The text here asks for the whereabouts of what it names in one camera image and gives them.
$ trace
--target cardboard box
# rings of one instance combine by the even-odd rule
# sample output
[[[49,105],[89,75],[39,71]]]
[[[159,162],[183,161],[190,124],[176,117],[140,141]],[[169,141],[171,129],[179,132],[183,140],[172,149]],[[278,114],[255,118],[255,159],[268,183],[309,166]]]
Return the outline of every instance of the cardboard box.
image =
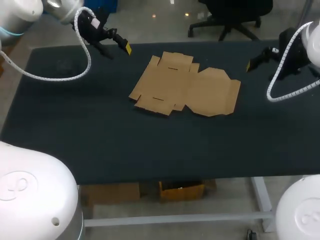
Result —
[[[83,185],[81,198],[88,207],[137,201],[140,199],[139,183]]]
[[[129,98],[136,107],[170,115],[187,105],[194,113],[207,117],[234,112],[240,81],[231,80],[222,69],[201,72],[193,57],[163,52],[152,56]]]
[[[160,197],[163,201],[190,201],[201,199],[205,185],[201,181],[159,182]]]

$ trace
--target office chair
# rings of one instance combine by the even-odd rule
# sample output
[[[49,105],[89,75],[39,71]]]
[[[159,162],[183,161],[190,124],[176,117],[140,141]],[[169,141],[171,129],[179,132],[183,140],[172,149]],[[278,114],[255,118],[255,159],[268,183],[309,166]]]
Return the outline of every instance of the office chair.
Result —
[[[254,26],[260,28],[260,16],[270,13],[273,8],[273,0],[199,0],[199,2],[205,4],[212,15],[207,21],[191,24],[188,31],[189,38],[194,36],[194,28],[224,26],[219,41],[223,41],[232,29],[251,40],[259,40],[242,23],[255,21]]]

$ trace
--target black table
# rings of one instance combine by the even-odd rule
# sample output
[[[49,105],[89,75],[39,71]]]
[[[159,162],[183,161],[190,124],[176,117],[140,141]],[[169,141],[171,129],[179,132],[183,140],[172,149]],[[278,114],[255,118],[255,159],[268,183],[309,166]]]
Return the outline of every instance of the black table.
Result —
[[[279,103],[266,98],[277,65],[245,73],[275,41],[135,44],[128,57],[111,47],[115,60],[90,49],[92,69],[79,80],[44,82],[23,77],[1,133],[9,144],[64,162],[78,184],[308,175],[320,172],[320,89]],[[231,115],[203,117],[187,107],[169,117],[134,107],[128,98],[152,55],[194,56],[200,70],[224,69],[241,87]],[[87,59],[79,46],[32,52],[27,71],[70,77]],[[279,81],[273,96],[315,79],[305,69]]]

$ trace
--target blue container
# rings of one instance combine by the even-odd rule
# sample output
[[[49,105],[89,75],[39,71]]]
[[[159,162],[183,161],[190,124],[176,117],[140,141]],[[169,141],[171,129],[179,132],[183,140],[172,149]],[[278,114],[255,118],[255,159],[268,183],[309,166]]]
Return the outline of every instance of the blue container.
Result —
[[[84,5],[92,10],[104,7],[110,13],[117,11],[118,0],[84,0]]]

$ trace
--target gray floor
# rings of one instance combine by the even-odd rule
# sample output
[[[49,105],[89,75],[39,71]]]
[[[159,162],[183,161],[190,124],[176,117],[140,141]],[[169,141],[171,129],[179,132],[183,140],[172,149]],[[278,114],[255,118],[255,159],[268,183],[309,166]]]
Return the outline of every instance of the gray floor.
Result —
[[[302,0],[275,0],[272,12],[262,17],[260,29],[254,28],[253,23],[248,23],[246,26],[261,39],[276,39],[281,31],[296,25],[303,4]],[[118,28],[119,34],[131,43],[216,41],[222,31],[221,27],[196,29],[194,38],[187,38],[189,25],[203,21],[207,16],[208,10],[197,0],[119,0],[118,12],[110,16],[107,26]],[[320,16],[320,0],[315,1],[308,19],[316,20],[318,16]],[[232,31],[225,40],[247,41],[248,39]],[[16,64],[25,68],[34,48],[77,44],[78,40],[70,26],[62,26],[52,17],[44,15],[24,35],[10,57]],[[21,78],[21,75],[7,64],[3,67],[5,72],[0,78],[0,129]],[[265,180],[271,201],[276,206],[290,177],[266,177]],[[159,203],[156,197],[147,196],[135,203],[98,205],[94,208],[93,217],[241,213],[257,210],[249,179],[218,179],[217,187],[217,192],[199,201]],[[275,233],[263,233],[261,222],[257,220],[98,227],[87,231],[86,240],[243,240],[247,228],[258,231],[259,239],[277,239]]]

